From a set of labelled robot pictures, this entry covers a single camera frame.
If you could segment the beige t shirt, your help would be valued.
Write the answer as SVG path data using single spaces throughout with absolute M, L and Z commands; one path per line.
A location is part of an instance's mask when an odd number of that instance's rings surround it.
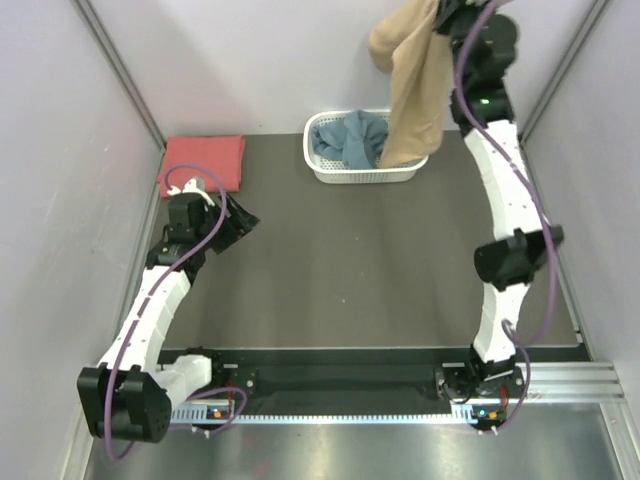
M 452 72 L 449 37 L 436 32 L 437 1 L 411 1 L 369 34 L 376 68 L 390 76 L 383 169 L 422 159 L 441 145 Z

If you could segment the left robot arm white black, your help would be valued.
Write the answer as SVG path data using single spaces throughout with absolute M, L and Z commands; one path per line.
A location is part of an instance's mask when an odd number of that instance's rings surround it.
M 159 357 L 176 311 L 193 287 L 206 254 L 221 254 L 259 223 L 229 195 L 201 191 L 169 199 L 160 241 L 147 254 L 142 281 L 107 352 L 81 370 L 77 390 L 90 434 L 104 440 L 157 443 L 173 412 L 199 390 L 216 396 L 227 374 L 201 354 L 169 367 Z

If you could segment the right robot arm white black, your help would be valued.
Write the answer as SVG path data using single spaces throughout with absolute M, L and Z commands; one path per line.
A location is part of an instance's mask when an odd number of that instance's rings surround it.
M 454 62 L 450 109 L 487 195 L 493 240 L 474 252 L 483 284 L 478 332 L 463 367 L 438 373 L 441 396 L 454 403 L 521 381 L 515 331 L 536 273 L 554 271 L 564 240 L 548 222 L 526 172 L 514 108 L 504 78 L 516 60 L 518 29 L 496 1 L 441 1 L 434 29 L 448 37 Z

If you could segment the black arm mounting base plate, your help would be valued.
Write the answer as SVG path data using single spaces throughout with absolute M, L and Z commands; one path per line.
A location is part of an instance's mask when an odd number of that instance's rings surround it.
M 211 388 L 235 386 L 258 414 L 443 413 L 452 401 L 519 397 L 524 370 L 474 385 L 465 348 L 211 349 Z

